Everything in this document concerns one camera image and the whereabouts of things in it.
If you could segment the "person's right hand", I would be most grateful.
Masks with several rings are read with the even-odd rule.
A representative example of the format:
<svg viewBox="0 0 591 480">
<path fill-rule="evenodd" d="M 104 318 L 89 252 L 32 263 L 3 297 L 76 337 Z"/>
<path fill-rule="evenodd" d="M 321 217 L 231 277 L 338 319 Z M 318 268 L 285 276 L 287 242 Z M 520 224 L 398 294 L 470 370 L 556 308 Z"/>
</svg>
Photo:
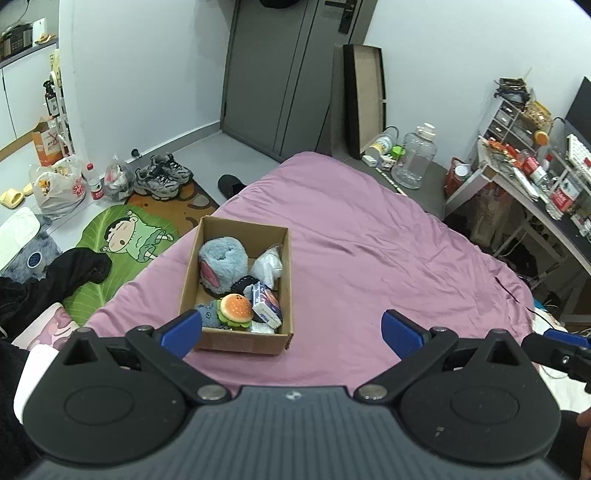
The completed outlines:
<svg viewBox="0 0 591 480">
<path fill-rule="evenodd" d="M 591 476 L 591 409 L 588 408 L 576 418 L 581 433 L 579 441 L 579 480 L 589 480 Z"/>
</svg>

